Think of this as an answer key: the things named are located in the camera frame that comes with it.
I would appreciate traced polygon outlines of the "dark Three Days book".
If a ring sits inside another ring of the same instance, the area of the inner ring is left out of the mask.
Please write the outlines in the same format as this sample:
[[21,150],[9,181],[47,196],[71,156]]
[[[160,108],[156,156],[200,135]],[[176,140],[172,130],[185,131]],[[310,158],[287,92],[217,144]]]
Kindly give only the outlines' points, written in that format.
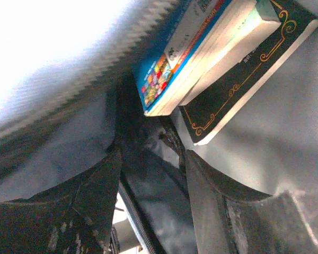
[[179,107],[194,145],[208,144],[318,27],[318,16],[296,1],[271,5],[280,27],[221,77],[210,71],[206,88]]

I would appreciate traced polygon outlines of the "yellow Brideshead Revisited book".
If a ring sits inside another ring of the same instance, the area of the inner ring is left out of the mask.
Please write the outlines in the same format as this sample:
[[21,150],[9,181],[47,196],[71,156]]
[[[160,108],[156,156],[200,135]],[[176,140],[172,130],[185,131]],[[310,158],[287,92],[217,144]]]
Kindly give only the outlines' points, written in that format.
[[206,70],[196,80],[180,105],[187,105],[223,74],[241,62],[280,25],[281,22],[271,2],[259,1],[224,49],[214,59],[207,61]]

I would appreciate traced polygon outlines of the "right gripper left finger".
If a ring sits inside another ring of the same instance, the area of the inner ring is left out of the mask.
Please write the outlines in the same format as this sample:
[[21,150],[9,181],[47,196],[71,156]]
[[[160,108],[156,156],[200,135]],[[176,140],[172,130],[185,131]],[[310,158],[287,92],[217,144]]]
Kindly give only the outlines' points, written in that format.
[[109,253],[121,152],[30,199],[0,202],[0,253]]

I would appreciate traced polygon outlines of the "blue paperback book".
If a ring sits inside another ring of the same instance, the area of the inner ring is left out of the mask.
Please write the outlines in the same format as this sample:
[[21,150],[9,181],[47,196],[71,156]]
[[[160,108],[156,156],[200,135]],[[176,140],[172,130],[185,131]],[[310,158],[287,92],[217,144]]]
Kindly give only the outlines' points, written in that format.
[[133,74],[145,116],[166,115],[180,99],[175,94],[179,80],[198,56],[197,50],[211,30],[231,19],[246,18],[256,1],[179,1],[167,25],[142,58]]

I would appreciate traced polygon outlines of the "blue backpack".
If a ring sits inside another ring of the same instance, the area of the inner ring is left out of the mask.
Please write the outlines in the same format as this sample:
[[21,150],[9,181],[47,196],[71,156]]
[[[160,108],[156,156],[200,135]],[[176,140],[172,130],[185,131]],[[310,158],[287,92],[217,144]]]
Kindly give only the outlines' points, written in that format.
[[[296,1],[318,16],[318,1]],[[0,1],[0,202],[121,152],[110,252],[199,253],[186,152],[271,196],[318,190],[318,27],[209,141],[148,117],[133,65],[179,1]]]

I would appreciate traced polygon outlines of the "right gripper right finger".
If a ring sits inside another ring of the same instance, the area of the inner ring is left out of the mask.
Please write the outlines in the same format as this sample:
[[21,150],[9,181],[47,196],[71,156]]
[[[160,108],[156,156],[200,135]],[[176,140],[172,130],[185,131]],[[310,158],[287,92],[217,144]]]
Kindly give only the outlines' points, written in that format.
[[318,253],[318,190],[271,196],[185,157],[199,253]]

